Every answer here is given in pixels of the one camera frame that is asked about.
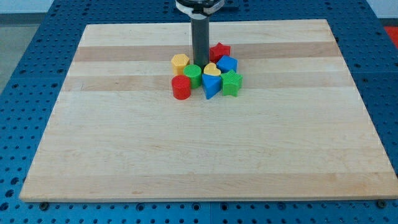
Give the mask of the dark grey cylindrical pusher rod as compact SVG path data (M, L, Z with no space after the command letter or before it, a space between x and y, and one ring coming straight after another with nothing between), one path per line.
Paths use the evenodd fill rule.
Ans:
M209 17L191 19L193 63L201 69L210 61L209 23Z

